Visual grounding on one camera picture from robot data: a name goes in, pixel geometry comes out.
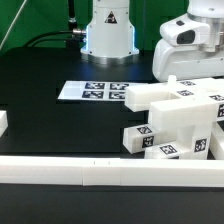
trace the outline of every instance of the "stacked white blocks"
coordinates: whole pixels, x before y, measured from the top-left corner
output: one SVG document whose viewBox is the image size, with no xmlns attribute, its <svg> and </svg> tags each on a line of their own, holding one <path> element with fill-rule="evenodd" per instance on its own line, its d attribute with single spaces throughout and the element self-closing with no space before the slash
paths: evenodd
<svg viewBox="0 0 224 224">
<path fill-rule="evenodd" d="M 125 105 L 134 112 L 149 110 L 145 126 L 153 127 L 154 139 L 160 136 L 162 140 L 141 147 L 144 138 L 137 131 L 139 127 L 131 127 L 124 130 L 125 147 L 130 153 L 145 151 L 146 159 L 207 159 L 212 124 L 224 120 L 223 86 L 223 79 L 175 82 L 170 77 L 165 84 L 128 87 Z M 214 132 L 211 142 L 217 142 L 221 136 Z M 213 144 L 212 152 L 221 148 L 220 144 L 214 145 L 217 144 Z"/>
</svg>

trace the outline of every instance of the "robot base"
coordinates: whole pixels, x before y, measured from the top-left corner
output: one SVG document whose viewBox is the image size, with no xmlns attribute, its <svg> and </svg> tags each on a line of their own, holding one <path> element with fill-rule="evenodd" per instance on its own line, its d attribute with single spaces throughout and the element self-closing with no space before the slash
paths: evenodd
<svg viewBox="0 0 224 224">
<path fill-rule="evenodd" d="M 81 54 L 83 60 L 91 61 L 96 64 L 102 65 L 119 65 L 127 64 L 138 61 L 139 55 L 130 55 L 123 58 L 106 58 L 106 57 L 96 57 L 89 54 Z"/>
</svg>

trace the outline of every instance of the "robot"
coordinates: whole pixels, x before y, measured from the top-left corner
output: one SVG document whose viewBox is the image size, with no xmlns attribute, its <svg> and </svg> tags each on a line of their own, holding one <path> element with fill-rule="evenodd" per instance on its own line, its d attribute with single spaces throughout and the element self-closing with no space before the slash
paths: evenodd
<svg viewBox="0 0 224 224">
<path fill-rule="evenodd" d="M 164 23 L 153 74 L 160 81 L 224 75 L 224 1 L 190 0 L 187 14 Z"/>
<path fill-rule="evenodd" d="M 93 0 L 93 18 L 86 29 L 82 58 L 100 64 L 136 60 L 135 28 L 129 21 L 129 0 Z"/>
</svg>

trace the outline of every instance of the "printed marker sheet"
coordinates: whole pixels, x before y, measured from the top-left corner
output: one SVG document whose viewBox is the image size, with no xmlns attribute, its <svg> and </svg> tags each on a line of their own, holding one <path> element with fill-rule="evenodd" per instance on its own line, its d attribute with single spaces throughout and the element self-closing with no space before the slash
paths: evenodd
<svg viewBox="0 0 224 224">
<path fill-rule="evenodd" d="M 59 100 L 124 101 L 128 86 L 145 83 L 66 81 Z"/>
</svg>

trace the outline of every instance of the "blue light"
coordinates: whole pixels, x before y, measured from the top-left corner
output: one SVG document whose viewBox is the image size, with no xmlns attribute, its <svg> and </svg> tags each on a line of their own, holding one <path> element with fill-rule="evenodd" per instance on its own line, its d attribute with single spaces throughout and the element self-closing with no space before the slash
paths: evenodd
<svg viewBox="0 0 224 224">
<path fill-rule="evenodd" d="M 89 26 L 86 28 L 86 51 L 89 50 Z"/>
<path fill-rule="evenodd" d="M 133 46 L 132 46 L 133 52 L 135 51 L 135 27 L 133 26 Z"/>
</svg>

